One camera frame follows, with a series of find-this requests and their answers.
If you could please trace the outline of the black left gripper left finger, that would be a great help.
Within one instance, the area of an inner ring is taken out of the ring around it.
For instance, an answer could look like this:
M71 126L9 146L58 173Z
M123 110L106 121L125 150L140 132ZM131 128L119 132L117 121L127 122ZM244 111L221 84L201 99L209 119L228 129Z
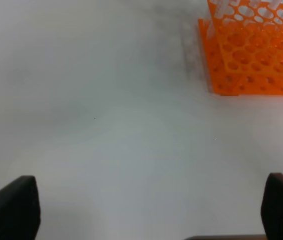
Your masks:
M0 240L34 240L41 206L34 176L21 176L0 190Z

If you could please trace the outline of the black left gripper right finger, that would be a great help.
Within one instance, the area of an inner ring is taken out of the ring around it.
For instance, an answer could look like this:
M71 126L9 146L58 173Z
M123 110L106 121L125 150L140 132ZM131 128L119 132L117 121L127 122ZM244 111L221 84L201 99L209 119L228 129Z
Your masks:
M283 174L271 173L266 181L261 219L269 240L283 240Z

